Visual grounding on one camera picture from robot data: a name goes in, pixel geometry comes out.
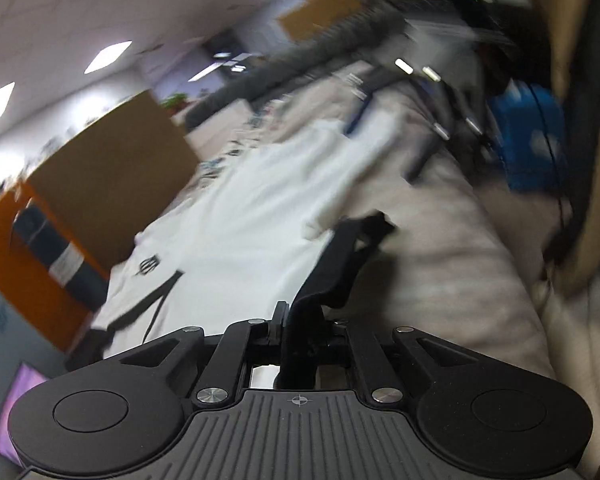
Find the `purple screen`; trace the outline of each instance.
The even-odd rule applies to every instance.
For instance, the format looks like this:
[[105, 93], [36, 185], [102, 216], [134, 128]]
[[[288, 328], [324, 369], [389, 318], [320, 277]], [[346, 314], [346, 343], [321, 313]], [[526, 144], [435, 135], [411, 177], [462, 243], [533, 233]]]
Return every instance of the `purple screen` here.
[[7, 398], [4, 401], [2, 411], [0, 412], [0, 454], [18, 465], [22, 464], [20, 464], [20, 459], [18, 458], [16, 450], [13, 448], [9, 433], [7, 432], [9, 412], [16, 400], [34, 386], [44, 383], [47, 379], [48, 378], [29, 365], [24, 363], [21, 364], [18, 373], [16, 373], [16, 378], [13, 380], [11, 389], [7, 394]]

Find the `black cable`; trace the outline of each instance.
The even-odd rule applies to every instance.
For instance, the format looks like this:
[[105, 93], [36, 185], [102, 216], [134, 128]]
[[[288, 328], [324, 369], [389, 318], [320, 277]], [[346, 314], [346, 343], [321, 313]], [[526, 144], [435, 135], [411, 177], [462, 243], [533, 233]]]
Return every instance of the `black cable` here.
[[555, 185], [558, 190], [558, 209], [560, 210], [560, 228], [564, 229], [564, 211], [562, 210], [562, 186], [560, 184], [560, 171], [558, 170], [558, 164], [555, 161], [554, 149], [551, 147], [551, 140], [549, 140], [548, 127], [546, 124], [546, 118], [544, 116], [544, 112], [542, 111], [542, 106], [540, 105], [540, 101], [538, 100], [538, 96], [534, 89], [531, 88], [529, 83], [525, 83], [531, 95], [536, 102], [536, 106], [538, 107], [538, 113], [540, 114], [540, 120], [542, 121], [542, 134], [544, 135], [544, 141], [546, 142], [546, 146], [549, 149], [549, 156], [551, 157], [551, 164], [554, 167], [554, 177], [555, 177]]

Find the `white ceiling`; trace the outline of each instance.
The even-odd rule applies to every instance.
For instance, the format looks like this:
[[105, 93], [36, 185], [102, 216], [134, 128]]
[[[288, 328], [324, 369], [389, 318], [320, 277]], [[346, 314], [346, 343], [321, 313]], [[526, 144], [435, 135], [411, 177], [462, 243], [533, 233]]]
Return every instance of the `white ceiling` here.
[[[16, 82], [0, 134], [133, 64], [154, 83], [197, 44], [268, 1], [0, 0], [0, 88]], [[133, 43], [114, 64], [84, 74], [101, 49], [122, 41]], [[158, 44], [164, 46], [142, 54]]]

